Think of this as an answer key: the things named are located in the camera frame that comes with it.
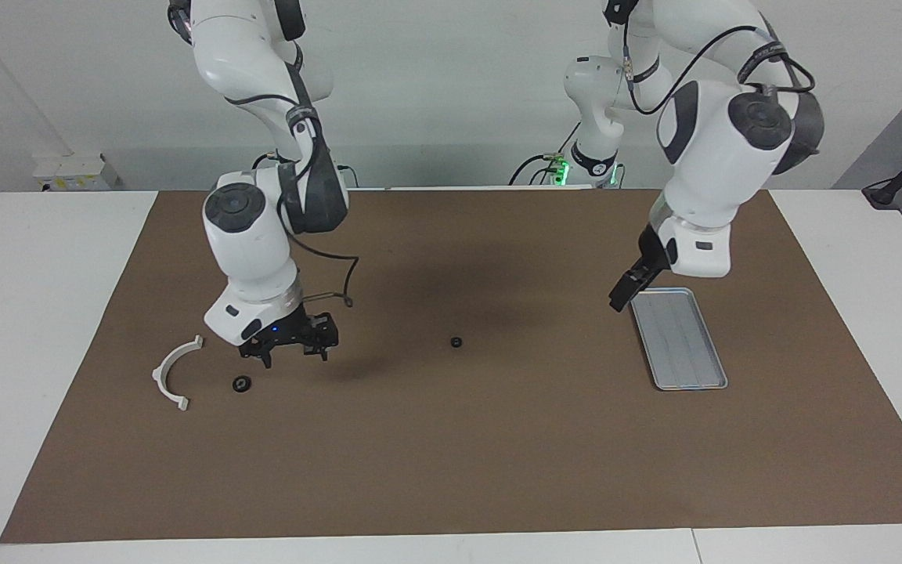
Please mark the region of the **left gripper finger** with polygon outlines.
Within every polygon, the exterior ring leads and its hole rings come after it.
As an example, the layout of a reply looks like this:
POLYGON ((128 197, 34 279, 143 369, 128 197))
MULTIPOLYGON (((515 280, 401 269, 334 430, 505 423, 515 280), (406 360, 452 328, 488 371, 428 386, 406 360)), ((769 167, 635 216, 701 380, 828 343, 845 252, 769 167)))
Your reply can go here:
POLYGON ((651 285, 654 279, 655 270, 647 266, 631 268, 622 275, 609 293, 609 305, 616 312, 622 312, 638 293, 651 285))

